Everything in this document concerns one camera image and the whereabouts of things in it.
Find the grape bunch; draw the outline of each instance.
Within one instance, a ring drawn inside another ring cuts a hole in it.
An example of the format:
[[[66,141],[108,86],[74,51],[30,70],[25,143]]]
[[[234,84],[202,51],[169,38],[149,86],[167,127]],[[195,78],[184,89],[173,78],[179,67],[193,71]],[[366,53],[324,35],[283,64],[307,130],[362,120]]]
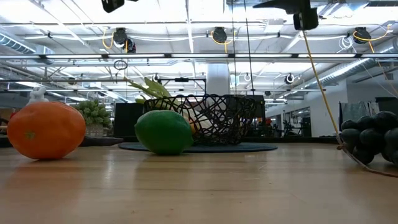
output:
[[[374,116],[347,120],[341,125],[345,148],[363,164],[369,164],[381,153],[398,166],[398,117],[390,111]]]

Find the black wire basket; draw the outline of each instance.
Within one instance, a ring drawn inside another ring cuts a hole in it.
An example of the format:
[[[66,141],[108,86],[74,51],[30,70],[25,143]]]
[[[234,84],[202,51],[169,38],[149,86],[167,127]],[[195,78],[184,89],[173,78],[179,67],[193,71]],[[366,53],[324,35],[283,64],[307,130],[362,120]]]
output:
[[[256,109],[254,99],[233,95],[178,95],[146,100],[144,113],[172,110],[188,119],[195,144],[237,145],[246,135]]]

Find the black cable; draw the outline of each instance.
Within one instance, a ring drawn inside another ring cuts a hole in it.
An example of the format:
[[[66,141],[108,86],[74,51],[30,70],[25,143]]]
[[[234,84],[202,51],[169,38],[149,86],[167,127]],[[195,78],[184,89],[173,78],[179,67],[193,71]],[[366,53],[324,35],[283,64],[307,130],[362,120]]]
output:
[[[244,13],[247,15],[248,13],[246,12],[246,0],[243,0],[244,4]],[[250,64],[250,81],[251,81],[251,88],[253,92],[253,99],[254,99],[254,84],[253,84],[253,72],[252,72],[252,67],[251,67],[251,51],[250,51],[250,40],[249,40],[249,22],[248,22],[248,17],[246,16],[246,31],[248,33],[248,49],[249,49],[249,64]]]
[[[234,48],[234,54],[235,52],[235,27],[234,27],[234,1],[231,1],[231,12],[232,12],[232,42],[233,42],[233,48]],[[238,95],[238,90],[237,90],[237,82],[238,79],[236,78],[236,57],[234,57],[234,73],[235,73],[235,96]]]

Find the dark round mat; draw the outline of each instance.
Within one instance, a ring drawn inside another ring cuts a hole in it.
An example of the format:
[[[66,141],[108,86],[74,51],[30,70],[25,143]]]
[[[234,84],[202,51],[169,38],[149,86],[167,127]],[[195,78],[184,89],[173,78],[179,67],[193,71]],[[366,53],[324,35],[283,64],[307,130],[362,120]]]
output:
[[[148,151],[139,142],[125,142],[119,144],[119,148],[133,151]],[[237,146],[192,146],[185,153],[221,153],[221,152],[261,152],[277,149],[277,146],[267,143],[242,142]]]

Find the ceiling beam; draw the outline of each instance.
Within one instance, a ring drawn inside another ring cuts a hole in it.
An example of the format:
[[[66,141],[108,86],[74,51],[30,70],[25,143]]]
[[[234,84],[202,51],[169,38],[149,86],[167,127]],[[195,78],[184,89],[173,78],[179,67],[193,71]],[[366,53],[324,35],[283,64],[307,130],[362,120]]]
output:
[[[83,40],[82,38],[80,38],[79,36],[77,36],[71,29],[69,29],[65,24],[63,24],[57,17],[55,17],[53,14],[51,14],[51,12],[49,12],[48,10],[46,10],[44,8],[44,5],[41,2],[36,2],[35,0],[29,0],[33,5],[35,5],[36,7],[38,7],[39,9],[41,9],[42,11],[44,11],[46,14],[48,14],[49,16],[51,16],[54,20],[56,20],[57,24],[59,26],[64,27],[72,36],[74,36],[74,38],[76,38],[77,40],[79,40],[84,46],[86,46],[87,48],[89,48],[90,50],[92,50],[95,53],[98,53],[97,50],[95,50],[94,48],[92,48],[90,46],[90,44]]]

